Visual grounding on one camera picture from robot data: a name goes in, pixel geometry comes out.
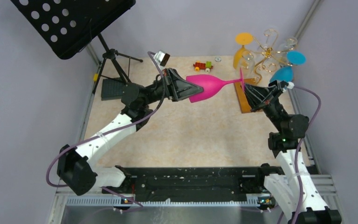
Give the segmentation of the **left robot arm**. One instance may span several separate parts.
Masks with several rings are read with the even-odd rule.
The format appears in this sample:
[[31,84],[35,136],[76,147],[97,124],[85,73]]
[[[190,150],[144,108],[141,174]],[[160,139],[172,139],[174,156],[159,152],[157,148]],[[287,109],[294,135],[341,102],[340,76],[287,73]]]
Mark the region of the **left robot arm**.
[[77,146],[65,145],[60,149],[57,175],[76,195],[81,196],[97,182],[95,163],[115,144],[141,129],[154,110],[149,105],[168,98],[178,102],[203,93],[204,88],[183,79],[175,69],[168,68],[156,76],[149,86],[129,83],[123,87],[121,102],[124,109],[104,129]]

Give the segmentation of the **pink wine glass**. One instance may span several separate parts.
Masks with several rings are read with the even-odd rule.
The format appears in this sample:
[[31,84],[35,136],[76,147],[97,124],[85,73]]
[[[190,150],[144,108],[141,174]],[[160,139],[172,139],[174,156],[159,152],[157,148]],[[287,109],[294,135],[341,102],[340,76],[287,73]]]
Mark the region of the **pink wine glass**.
[[221,80],[213,75],[199,74],[187,76],[186,81],[202,87],[203,91],[189,97],[191,103],[200,102],[209,99],[216,95],[224,86],[240,82],[242,88],[244,87],[244,75],[240,70],[240,78],[234,80]]

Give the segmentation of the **clear wine glass front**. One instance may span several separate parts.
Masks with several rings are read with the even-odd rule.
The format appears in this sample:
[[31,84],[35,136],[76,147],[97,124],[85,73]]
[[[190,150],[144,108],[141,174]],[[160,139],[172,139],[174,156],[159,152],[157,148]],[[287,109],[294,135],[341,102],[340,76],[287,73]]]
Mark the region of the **clear wine glass front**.
[[240,74],[242,71],[243,76],[249,77],[255,65],[254,54],[250,50],[245,50],[241,54],[241,58],[237,63],[237,72]]

